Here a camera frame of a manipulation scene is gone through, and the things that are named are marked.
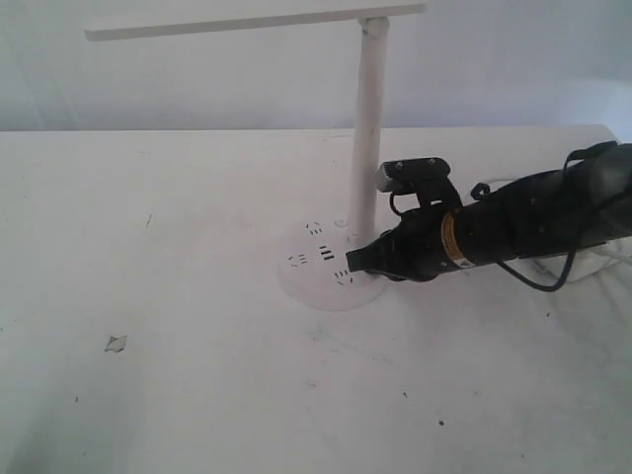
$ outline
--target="small debris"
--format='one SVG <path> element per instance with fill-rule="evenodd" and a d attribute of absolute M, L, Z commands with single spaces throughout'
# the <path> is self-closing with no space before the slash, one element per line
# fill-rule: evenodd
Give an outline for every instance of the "small debris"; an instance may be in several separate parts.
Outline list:
<path fill-rule="evenodd" d="M 110 341 L 106 346 L 106 353 L 113 352 L 119 353 L 123 349 L 125 349 L 125 344 L 127 344 L 127 336 L 121 336 L 120 338 L 115 338 L 114 336 L 110 336 Z"/>

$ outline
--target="white wall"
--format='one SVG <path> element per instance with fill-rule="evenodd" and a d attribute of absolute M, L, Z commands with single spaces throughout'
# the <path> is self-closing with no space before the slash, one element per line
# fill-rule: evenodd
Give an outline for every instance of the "white wall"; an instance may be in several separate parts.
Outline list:
<path fill-rule="evenodd" d="M 84 39 L 174 4 L 200 0 L 0 0 L 0 129 L 353 124 L 352 22 Z M 629 0 L 435 0 L 392 27 L 387 125 L 605 122 L 632 139 Z"/>

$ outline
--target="white desk lamp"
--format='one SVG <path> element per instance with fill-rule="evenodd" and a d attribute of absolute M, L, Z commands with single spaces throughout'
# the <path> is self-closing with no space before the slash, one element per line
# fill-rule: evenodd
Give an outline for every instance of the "white desk lamp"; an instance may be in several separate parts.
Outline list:
<path fill-rule="evenodd" d="M 126 24 L 86 28 L 91 41 L 130 40 L 357 19 L 362 46 L 357 85 L 351 202 L 348 220 L 308 218 L 291 230 L 281 247 L 279 276 L 298 301 L 329 311 L 360 307 L 373 300 L 387 280 L 350 274 L 345 253 L 374 235 L 388 17 L 421 13 L 426 0 L 232 1 L 217 7 L 214 20 L 178 24 Z"/>

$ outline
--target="black wire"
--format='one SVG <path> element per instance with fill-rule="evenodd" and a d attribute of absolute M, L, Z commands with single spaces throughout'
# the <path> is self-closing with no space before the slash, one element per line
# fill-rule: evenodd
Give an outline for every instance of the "black wire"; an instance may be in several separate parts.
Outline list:
<path fill-rule="evenodd" d="M 626 189 L 622 191 L 621 193 L 618 193 L 614 195 L 613 197 L 609 197 L 608 199 L 604 200 L 601 204 L 595 206 L 588 213 L 586 219 L 582 222 L 580 226 L 578 226 L 578 231 L 575 236 L 573 247 L 571 248 L 569 253 L 566 255 L 566 262 L 564 263 L 564 268 L 562 269 L 562 272 L 560 273 L 560 277 L 557 279 L 555 283 L 551 285 L 540 284 L 518 273 L 516 270 L 514 270 L 509 265 L 503 262 L 497 262 L 498 266 L 501 269 L 503 269 L 505 272 L 510 274 L 512 277 L 516 277 L 517 279 L 519 279 L 520 281 L 522 281 L 523 283 L 529 285 L 530 287 L 534 289 L 539 289 L 540 291 L 546 291 L 546 292 L 557 291 L 562 286 L 564 286 L 564 284 L 568 280 L 569 274 L 571 273 L 571 270 L 573 269 L 573 262 L 575 261 L 575 257 L 580 247 L 580 242 L 582 241 L 582 236 L 584 235 L 584 232 L 588 228 L 593 218 L 602 210 L 613 205 L 615 202 L 618 202 L 630 196 L 632 196 L 632 185 L 628 185 Z"/>
<path fill-rule="evenodd" d="M 395 206 L 395 193 L 391 193 L 391 196 L 388 199 L 388 204 L 391 206 L 391 210 L 395 213 L 395 215 L 401 217 L 404 215 L 403 212 L 400 212 Z"/>

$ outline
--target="lamp base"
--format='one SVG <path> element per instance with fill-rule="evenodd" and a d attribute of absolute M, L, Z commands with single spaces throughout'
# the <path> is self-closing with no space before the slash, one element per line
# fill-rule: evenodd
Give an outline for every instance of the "lamp base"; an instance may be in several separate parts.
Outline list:
<path fill-rule="evenodd" d="M 346 253 L 354 250 L 344 220 L 305 220 L 284 239 L 278 256 L 281 286 L 293 299 L 324 311 L 348 311 L 368 304 L 387 279 L 352 274 Z"/>

